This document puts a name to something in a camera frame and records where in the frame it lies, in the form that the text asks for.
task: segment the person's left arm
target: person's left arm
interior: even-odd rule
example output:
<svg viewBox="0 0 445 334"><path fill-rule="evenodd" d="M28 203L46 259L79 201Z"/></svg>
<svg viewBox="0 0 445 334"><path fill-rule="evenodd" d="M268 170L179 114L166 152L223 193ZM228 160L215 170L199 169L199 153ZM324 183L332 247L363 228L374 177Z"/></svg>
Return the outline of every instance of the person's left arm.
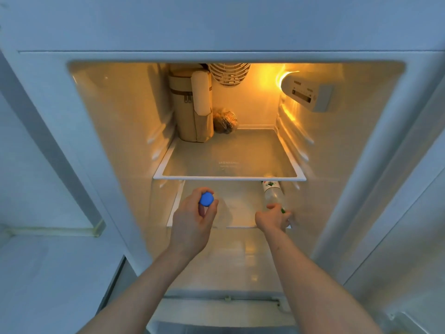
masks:
<svg viewBox="0 0 445 334"><path fill-rule="evenodd" d="M195 189L173 215L170 244L119 298L91 319L78 334L140 334L165 292L206 246L218 201L204 214L199 200L207 187Z"/></svg>

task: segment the forearm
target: forearm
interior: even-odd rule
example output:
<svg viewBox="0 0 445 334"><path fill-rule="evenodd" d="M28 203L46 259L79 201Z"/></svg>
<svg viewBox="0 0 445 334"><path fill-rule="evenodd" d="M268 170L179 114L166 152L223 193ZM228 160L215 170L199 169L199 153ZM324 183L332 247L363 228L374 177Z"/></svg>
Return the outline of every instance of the forearm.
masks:
<svg viewBox="0 0 445 334"><path fill-rule="evenodd" d="M265 235L284 293L304 333L381 333L361 305L283 231Z"/></svg>
<svg viewBox="0 0 445 334"><path fill-rule="evenodd" d="M79 334L140 334L147 326L170 284L189 260L170 249L114 302L81 329Z"/></svg>

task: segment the person's left hand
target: person's left hand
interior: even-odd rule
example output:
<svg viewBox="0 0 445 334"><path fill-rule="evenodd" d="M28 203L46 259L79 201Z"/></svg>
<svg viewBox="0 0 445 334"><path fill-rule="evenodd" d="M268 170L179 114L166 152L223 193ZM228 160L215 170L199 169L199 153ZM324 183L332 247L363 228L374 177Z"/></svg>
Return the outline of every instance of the person's left hand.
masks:
<svg viewBox="0 0 445 334"><path fill-rule="evenodd" d="M207 245L215 219L218 200L215 199L204 214L204 207L199 204L205 192L214 194L208 187L199 187L181 202L173 214L169 249L185 255L192 260Z"/></svg>

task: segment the person's right arm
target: person's right arm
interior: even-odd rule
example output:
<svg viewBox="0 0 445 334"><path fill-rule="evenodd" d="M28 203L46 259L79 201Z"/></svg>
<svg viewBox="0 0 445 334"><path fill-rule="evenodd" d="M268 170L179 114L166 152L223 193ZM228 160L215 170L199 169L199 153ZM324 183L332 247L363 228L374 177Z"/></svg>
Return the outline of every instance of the person's right arm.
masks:
<svg viewBox="0 0 445 334"><path fill-rule="evenodd" d="M306 257L286 235L289 213L281 205L257 212L255 222L266 236L281 285L305 334L381 334L363 307L342 286Z"/></svg>

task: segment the bottle cap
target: bottle cap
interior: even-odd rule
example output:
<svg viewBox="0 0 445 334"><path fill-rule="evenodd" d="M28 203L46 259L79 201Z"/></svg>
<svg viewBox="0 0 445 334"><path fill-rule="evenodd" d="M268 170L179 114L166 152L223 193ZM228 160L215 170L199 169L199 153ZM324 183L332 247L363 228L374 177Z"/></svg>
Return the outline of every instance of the bottle cap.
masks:
<svg viewBox="0 0 445 334"><path fill-rule="evenodd" d="M205 192L201 196L201 199L199 200L199 203L205 207L209 207L210 204L213 203L213 195L210 192Z"/></svg>

